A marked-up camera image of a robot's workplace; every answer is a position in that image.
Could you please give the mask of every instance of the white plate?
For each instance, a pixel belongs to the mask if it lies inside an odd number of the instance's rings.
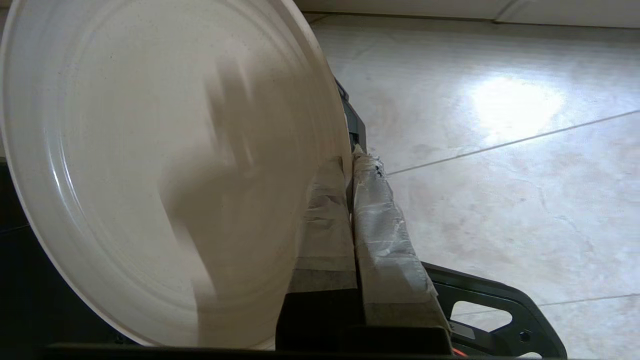
[[[14,1],[1,61],[13,180],[76,293],[142,344],[268,346],[307,183],[350,159],[293,2]]]

